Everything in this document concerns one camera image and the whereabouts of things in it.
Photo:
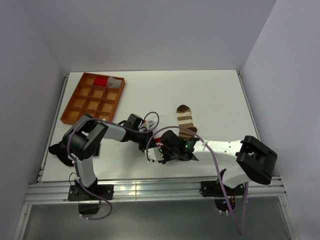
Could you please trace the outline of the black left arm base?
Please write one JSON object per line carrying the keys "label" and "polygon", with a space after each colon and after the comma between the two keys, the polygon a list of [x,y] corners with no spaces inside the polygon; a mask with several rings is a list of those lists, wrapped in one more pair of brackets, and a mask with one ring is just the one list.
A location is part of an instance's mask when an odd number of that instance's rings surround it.
{"label": "black left arm base", "polygon": [[86,217],[94,217],[102,207],[102,204],[106,204],[105,200],[110,201],[113,199],[114,185],[96,185],[91,191],[84,190],[80,185],[71,185],[69,188],[67,201],[78,203],[79,214]]}

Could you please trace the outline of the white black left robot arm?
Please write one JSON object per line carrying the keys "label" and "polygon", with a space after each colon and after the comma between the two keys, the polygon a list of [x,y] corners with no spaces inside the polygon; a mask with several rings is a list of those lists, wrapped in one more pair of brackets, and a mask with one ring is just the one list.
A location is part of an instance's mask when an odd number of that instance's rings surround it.
{"label": "white black left robot arm", "polygon": [[142,152],[157,146],[152,138],[150,128],[154,124],[144,121],[136,114],[130,114],[127,120],[109,123],[98,120],[92,115],[84,114],[63,136],[59,143],[48,148],[50,154],[68,167],[75,167],[78,183],[82,183],[79,194],[86,200],[91,200],[98,193],[98,180],[93,167],[93,155],[100,147],[103,139],[121,143],[134,142]]}

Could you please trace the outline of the brown beige striped sock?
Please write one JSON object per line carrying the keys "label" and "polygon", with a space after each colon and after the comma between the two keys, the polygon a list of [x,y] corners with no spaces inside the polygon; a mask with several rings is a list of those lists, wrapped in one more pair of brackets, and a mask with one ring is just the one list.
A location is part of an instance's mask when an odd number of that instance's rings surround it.
{"label": "brown beige striped sock", "polygon": [[[192,112],[188,106],[184,104],[178,106],[176,109],[176,115],[178,125],[180,127],[186,128],[194,133],[198,131],[197,128],[194,126]],[[189,138],[193,138],[195,135],[185,129],[180,128],[178,136],[184,140],[187,140]]]}

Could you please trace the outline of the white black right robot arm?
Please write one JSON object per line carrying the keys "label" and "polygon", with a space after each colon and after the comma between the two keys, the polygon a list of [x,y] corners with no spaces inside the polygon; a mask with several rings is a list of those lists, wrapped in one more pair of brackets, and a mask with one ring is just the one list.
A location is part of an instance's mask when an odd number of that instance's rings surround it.
{"label": "white black right robot arm", "polygon": [[198,137],[183,139],[171,130],[161,136],[160,151],[162,164],[216,159],[221,175],[216,189],[222,195],[248,181],[269,185],[278,158],[275,151],[251,135],[236,141],[201,141]]}

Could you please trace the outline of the red white striped sock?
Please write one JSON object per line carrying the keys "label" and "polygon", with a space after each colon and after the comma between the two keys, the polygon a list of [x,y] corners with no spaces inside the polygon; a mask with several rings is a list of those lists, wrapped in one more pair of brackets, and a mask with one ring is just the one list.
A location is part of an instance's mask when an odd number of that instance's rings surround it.
{"label": "red white striped sock", "polygon": [[160,137],[154,138],[154,141],[155,141],[155,144],[156,144],[157,146],[162,146],[162,145],[163,145],[162,142],[161,142],[161,138],[160,138]]}

